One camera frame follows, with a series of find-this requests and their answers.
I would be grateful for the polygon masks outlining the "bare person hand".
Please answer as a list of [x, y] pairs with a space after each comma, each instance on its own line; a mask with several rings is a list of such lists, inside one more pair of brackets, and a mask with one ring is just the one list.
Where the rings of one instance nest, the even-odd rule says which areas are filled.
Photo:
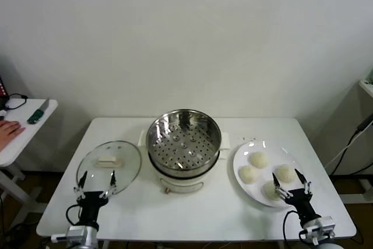
[[12, 140], [25, 130], [17, 121], [1, 120], [0, 150], [3, 150]]

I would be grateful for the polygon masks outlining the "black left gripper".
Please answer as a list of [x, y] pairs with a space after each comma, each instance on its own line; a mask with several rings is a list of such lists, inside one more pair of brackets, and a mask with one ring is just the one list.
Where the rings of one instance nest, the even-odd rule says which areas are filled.
[[73, 188], [78, 205], [82, 209], [77, 225], [98, 226], [97, 218], [100, 208], [108, 204], [108, 199], [117, 191], [115, 171], [113, 170], [111, 173], [109, 188], [103, 192], [91, 191], [84, 193], [83, 189], [85, 186], [86, 177], [87, 171], [85, 171], [79, 179], [78, 186]]

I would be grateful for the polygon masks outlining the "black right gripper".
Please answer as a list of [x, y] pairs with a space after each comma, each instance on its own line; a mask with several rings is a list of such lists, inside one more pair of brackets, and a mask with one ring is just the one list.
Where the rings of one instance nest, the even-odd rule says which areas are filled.
[[285, 203], [295, 207], [298, 217], [300, 219], [300, 225], [317, 219], [318, 214], [314, 211], [310, 200], [312, 198], [311, 182], [307, 181], [305, 176], [298, 170], [295, 169], [296, 175], [301, 181], [302, 188], [287, 191], [281, 187], [276, 175], [272, 173], [273, 183], [275, 186], [275, 192], [278, 194], [280, 199]]

